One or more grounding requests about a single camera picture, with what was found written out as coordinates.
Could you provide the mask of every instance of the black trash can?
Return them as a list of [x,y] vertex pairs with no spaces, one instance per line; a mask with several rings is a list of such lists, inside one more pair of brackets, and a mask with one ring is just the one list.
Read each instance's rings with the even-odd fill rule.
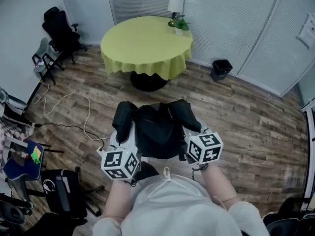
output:
[[215,60],[212,63],[211,78],[214,81],[223,80],[232,70],[232,65],[227,59]]

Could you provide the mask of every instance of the white cable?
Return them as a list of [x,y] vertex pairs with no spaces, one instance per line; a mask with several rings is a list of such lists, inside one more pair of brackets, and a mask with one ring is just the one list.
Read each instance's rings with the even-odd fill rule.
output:
[[88,99],[88,101],[89,101],[89,115],[88,115],[88,117],[87,117],[87,119],[85,120],[85,123],[84,123],[84,127],[83,127],[84,133],[86,134],[86,136],[87,136],[88,138],[90,138],[90,139],[93,140],[93,141],[99,141],[99,140],[110,139],[110,137],[93,139],[93,138],[91,138],[91,137],[86,133],[86,131],[85,131],[85,126],[86,126],[86,124],[87,124],[87,122],[88,122],[88,119],[89,119],[89,117],[90,117],[90,114],[91,114],[91,102],[90,102],[90,99],[85,95],[85,93],[82,93],[82,92],[72,92],[72,93],[70,93],[70,94],[67,94],[67,95],[65,95],[64,97],[62,97],[62,98],[54,105],[53,109],[52,109],[50,112],[45,113],[46,97],[41,96],[41,97],[35,102],[35,99],[36,99],[39,95],[44,95],[44,94],[47,93],[48,90],[49,90],[49,84],[47,84],[47,83],[43,83],[43,84],[48,86],[47,90],[46,90],[44,93],[39,93],[39,94],[37,94],[37,95],[34,97],[34,99],[33,99],[32,102],[33,102],[34,105],[36,105],[41,99],[44,99],[44,115],[49,115],[49,114],[51,114],[51,113],[53,112],[53,110],[55,109],[55,107],[58,105],[59,102],[62,101],[63,98],[66,98],[66,97],[68,97],[68,96],[70,96],[70,95],[73,95],[73,94],[82,94],[82,95],[84,95],[84,96]]

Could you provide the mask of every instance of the round table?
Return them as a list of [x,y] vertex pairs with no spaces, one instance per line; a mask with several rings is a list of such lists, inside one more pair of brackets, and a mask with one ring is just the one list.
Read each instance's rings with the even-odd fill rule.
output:
[[101,54],[108,74],[133,72],[132,84],[144,91],[163,87],[185,70],[191,58],[192,34],[175,34],[168,18],[138,17],[111,28],[101,42]]

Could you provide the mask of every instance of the lampshade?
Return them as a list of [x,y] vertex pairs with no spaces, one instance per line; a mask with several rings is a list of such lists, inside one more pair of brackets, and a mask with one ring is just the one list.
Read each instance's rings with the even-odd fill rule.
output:
[[167,10],[171,12],[180,12],[181,5],[182,5],[181,0],[169,0]]

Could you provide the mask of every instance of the person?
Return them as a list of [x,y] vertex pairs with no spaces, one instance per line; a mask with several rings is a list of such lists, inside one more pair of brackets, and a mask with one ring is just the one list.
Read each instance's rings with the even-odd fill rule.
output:
[[114,180],[93,236],[268,236],[258,209],[242,202],[214,163],[201,166],[206,189],[186,177],[158,175],[141,162],[135,187]]

